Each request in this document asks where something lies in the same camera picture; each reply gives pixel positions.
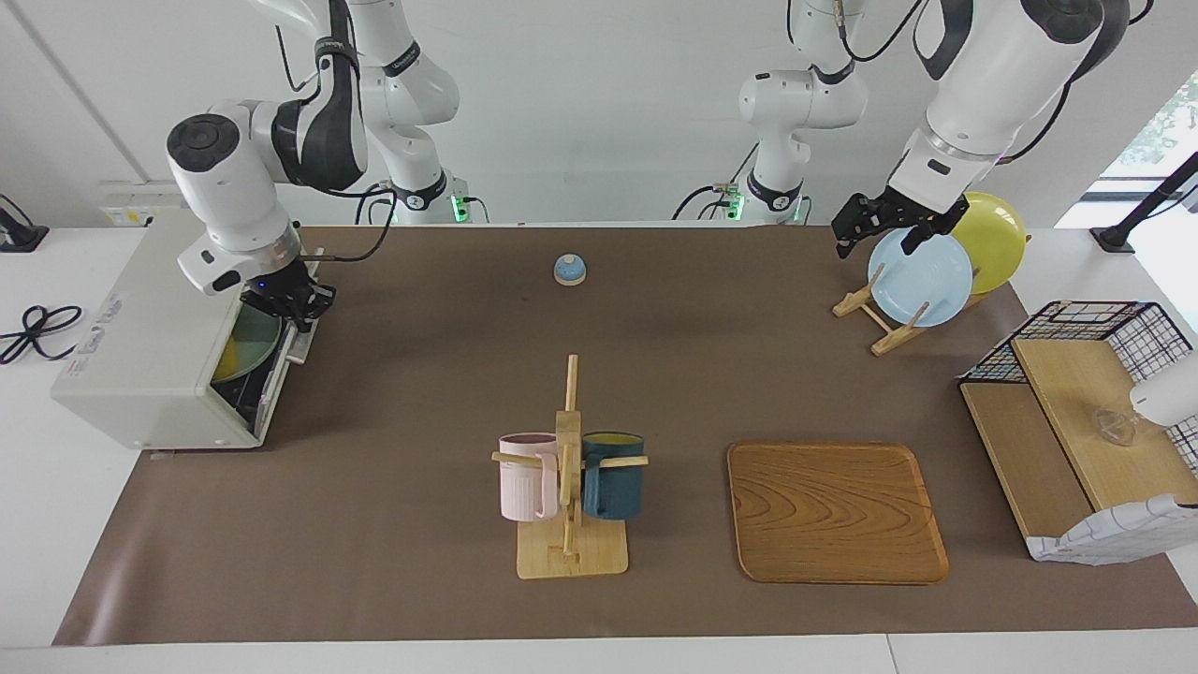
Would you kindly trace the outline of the light green plate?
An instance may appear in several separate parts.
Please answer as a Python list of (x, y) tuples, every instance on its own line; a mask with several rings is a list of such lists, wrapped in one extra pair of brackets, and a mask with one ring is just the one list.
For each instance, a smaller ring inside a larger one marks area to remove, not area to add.
[(238, 368), (234, 378), (213, 381), (211, 384), (224, 384), (246, 376), (261, 366), (262, 362), (273, 354), (276, 345), (282, 340), (282, 324), (276, 324), (270, 316), (264, 315), (256, 308), (243, 304), (241, 306), (234, 329), (228, 338), (235, 338), (237, 344)]

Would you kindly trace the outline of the glass oven door with handle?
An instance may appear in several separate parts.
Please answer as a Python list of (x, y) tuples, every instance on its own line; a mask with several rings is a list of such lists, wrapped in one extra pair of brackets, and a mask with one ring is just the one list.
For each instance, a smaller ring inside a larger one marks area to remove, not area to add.
[(261, 366), (241, 378), (226, 381), (228, 391), (231, 393), (228, 401), (244, 419), (247, 429), (259, 444), (266, 439), (276, 406), (282, 397), (288, 368), (292, 364), (304, 364), (311, 351), (316, 324), (311, 332), (300, 333), (295, 324), (283, 320), (282, 328), (282, 340)]

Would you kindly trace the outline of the white toaster oven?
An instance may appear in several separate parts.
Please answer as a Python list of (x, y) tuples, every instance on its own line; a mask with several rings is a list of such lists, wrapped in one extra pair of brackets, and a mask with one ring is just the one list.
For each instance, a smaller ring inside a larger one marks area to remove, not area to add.
[(201, 233), (188, 210), (155, 217), (49, 389), (137, 451), (262, 445), (211, 384), (244, 303), (236, 290), (206, 296), (184, 278), (177, 256)]

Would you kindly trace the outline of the light blue plate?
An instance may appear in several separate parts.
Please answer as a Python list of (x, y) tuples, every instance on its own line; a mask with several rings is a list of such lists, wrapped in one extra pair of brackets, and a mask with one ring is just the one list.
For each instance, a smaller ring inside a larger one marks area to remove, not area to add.
[(872, 295), (889, 318), (906, 324), (924, 304), (928, 309), (916, 318), (916, 328), (945, 323), (961, 312), (972, 295), (972, 261), (952, 236), (934, 235), (906, 255), (903, 231), (890, 231), (871, 251), (869, 272), (881, 271)]

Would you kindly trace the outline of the yellow plate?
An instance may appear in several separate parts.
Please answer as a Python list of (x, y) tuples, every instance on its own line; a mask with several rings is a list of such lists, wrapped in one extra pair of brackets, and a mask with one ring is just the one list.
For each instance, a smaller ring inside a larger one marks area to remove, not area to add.
[(970, 205), (951, 236), (970, 257), (972, 295), (986, 295), (1008, 283), (1024, 256), (1028, 233), (1011, 204), (984, 192), (967, 192)]

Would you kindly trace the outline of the wooden plate rack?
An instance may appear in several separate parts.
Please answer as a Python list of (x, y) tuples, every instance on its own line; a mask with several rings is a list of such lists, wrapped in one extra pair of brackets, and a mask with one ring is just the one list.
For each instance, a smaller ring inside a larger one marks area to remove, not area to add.
[(876, 271), (869, 274), (869, 281), (864, 286), (853, 293), (845, 295), (831, 306), (831, 312), (836, 318), (843, 318), (852, 312), (864, 312), (873, 321), (873, 324), (881, 328), (883, 336), (869, 346), (873, 357), (884, 357), (931, 329), (932, 324), (920, 324), (920, 321), (931, 312), (932, 306), (940, 304), (939, 300), (924, 300), (914, 311), (910, 311), (908, 318), (898, 323), (898, 318), (884, 310), (881, 300), (881, 284), (885, 275), (887, 263), (878, 265)]

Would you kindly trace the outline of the brown table mat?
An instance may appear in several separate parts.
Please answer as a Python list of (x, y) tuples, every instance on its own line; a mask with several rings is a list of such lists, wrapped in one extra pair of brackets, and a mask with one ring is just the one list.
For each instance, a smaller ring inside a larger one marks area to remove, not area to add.
[[(555, 260), (585, 260), (577, 286)], [(875, 358), (830, 308), (869, 248), (825, 227), (409, 229), (329, 265), (334, 306), (258, 453), (143, 455), (58, 645), (612, 638), (1198, 624), (1164, 555), (1031, 561), (956, 376), (1024, 321), (1014, 291)], [(518, 579), (490, 453), (546, 431), (580, 357), (586, 430), (647, 441), (630, 566)], [(738, 441), (890, 441), (928, 487), (933, 585), (756, 583), (726, 478)]]

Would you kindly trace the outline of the black angled stand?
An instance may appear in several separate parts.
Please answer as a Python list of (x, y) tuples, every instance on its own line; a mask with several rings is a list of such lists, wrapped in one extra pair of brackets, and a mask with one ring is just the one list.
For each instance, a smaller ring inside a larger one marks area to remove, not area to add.
[(1176, 166), (1176, 170), (1168, 178), (1164, 178), (1154, 192), (1146, 193), (1146, 196), (1135, 205), (1135, 208), (1130, 210), (1130, 213), (1121, 221), (1117, 221), (1115, 226), (1090, 227), (1091, 238), (1107, 253), (1133, 255), (1135, 248), (1129, 244), (1129, 238), (1135, 227), (1151, 217), (1167, 212), (1168, 210), (1162, 207), (1164, 201), (1172, 200), (1173, 205), (1176, 206), (1185, 198), (1198, 193), (1198, 183), (1194, 183), (1190, 192), (1184, 193), (1181, 198), (1174, 196), (1182, 186), (1193, 183), (1194, 175), (1198, 175), (1198, 151), (1194, 151), (1180, 166)]

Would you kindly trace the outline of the pink mug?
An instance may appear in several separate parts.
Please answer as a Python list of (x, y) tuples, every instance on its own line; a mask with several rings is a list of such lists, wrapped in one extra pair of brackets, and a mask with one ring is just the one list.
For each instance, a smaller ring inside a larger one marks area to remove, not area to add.
[(512, 432), (501, 436), (498, 451), (534, 460), (534, 464), (498, 464), (501, 515), (518, 523), (556, 517), (559, 512), (556, 435)]

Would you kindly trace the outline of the brown wooden tray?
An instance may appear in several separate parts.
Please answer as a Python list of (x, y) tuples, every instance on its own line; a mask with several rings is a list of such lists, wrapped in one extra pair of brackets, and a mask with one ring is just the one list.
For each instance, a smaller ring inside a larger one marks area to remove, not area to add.
[(740, 441), (726, 453), (737, 558), (758, 583), (932, 585), (950, 564), (910, 448)]

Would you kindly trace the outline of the small clear glass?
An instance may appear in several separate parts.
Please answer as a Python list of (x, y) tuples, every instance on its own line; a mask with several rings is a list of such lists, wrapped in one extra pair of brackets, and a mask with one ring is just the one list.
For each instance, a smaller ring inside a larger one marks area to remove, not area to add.
[(1093, 415), (1096, 430), (1105, 441), (1117, 447), (1132, 447), (1139, 426), (1135, 413), (1112, 408), (1099, 408)]

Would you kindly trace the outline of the white cylindrical object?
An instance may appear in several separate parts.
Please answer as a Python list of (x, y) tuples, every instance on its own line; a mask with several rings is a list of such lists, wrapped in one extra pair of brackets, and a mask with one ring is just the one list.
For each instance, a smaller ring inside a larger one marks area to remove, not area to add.
[(1129, 401), (1135, 414), (1163, 429), (1198, 415), (1198, 351), (1139, 381)]

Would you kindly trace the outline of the dark teal mug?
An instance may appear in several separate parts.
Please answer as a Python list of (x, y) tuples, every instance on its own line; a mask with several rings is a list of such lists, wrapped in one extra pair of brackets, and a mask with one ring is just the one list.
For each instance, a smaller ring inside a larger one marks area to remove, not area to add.
[(586, 432), (583, 447), (582, 508), (591, 518), (629, 520), (640, 515), (641, 466), (600, 468), (603, 459), (642, 456), (645, 439), (633, 432)]

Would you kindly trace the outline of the wooden mug rack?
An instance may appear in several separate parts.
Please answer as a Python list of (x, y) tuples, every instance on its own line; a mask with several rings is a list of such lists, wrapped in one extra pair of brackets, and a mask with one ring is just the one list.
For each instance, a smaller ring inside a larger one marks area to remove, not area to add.
[(553, 502), (552, 518), (536, 518), (518, 524), (515, 570), (519, 579), (573, 579), (574, 577), (624, 573), (628, 570), (624, 521), (589, 518), (582, 509), (583, 443), (581, 413), (577, 411), (577, 354), (565, 362), (564, 409), (556, 413), (556, 476), (547, 479), (547, 461), (504, 449), (491, 455), (494, 462), (538, 469), (541, 500)]

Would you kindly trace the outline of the white checked cloth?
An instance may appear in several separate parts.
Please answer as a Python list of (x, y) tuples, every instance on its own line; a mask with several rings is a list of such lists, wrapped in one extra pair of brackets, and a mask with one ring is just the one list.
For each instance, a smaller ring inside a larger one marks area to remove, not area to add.
[(1198, 544), (1198, 505), (1173, 494), (1106, 508), (1060, 536), (1025, 538), (1035, 561), (1123, 564)]

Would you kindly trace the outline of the white wall socket box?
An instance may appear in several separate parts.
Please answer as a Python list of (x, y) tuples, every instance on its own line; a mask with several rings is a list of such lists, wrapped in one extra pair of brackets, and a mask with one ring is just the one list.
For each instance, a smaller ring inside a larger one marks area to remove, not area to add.
[(174, 181), (104, 181), (98, 196), (99, 210), (113, 227), (147, 227), (167, 210), (189, 210)]

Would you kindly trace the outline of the small black clamp mount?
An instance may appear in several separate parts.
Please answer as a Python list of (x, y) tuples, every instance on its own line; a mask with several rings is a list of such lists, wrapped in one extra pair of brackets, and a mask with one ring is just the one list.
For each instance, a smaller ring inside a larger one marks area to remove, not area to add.
[(35, 251), (48, 233), (49, 227), (36, 225), (22, 206), (0, 192), (0, 251)]

